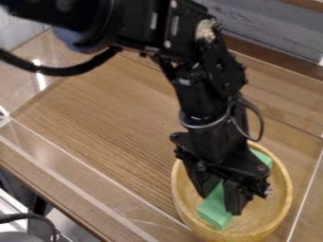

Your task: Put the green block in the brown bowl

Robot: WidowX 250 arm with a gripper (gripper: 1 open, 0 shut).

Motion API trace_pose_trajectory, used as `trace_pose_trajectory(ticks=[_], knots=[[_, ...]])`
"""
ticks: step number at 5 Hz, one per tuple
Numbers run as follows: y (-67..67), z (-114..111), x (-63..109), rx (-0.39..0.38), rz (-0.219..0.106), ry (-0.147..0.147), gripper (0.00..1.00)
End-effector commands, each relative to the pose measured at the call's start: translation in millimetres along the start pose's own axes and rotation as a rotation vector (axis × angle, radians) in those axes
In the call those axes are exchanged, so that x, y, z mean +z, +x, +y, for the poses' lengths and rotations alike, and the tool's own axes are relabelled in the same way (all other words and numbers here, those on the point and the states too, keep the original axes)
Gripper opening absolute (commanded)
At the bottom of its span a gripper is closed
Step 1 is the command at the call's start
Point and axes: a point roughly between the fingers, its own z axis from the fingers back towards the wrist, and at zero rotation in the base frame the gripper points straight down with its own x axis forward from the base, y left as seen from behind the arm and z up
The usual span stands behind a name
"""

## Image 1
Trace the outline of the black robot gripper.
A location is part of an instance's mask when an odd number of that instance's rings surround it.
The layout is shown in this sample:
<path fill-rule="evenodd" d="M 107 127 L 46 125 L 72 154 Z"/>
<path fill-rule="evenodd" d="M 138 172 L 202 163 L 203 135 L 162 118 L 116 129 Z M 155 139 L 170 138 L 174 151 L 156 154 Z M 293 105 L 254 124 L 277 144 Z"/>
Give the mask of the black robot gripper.
<path fill-rule="evenodd" d="M 186 132 L 171 135 L 175 156 L 183 162 L 198 194 L 206 198 L 223 181 L 226 211 L 243 214 L 255 196 L 267 197 L 268 168 L 252 153 L 248 121 L 244 117 L 202 123 L 182 120 Z"/>

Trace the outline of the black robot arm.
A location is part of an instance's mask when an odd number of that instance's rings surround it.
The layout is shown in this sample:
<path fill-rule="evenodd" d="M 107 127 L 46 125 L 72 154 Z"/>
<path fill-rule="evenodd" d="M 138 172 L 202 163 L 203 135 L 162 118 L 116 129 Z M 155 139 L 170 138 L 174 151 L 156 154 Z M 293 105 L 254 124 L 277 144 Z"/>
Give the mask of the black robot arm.
<path fill-rule="evenodd" d="M 92 54 L 68 67 L 36 65 L 0 48 L 0 61 L 54 77 L 90 72 L 123 50 L 159 65 L 176 93 L 184 131 L 171 136 L 196 192 L 224 191 L 226 211 L 238 216 L 268 193 L 268 168 L 252 154 L 243 98 L 246 68 L 230 53 L 216 16 L 196 0 L 0 0 L 10 15 L 52 27 L 66 45 Z"/>

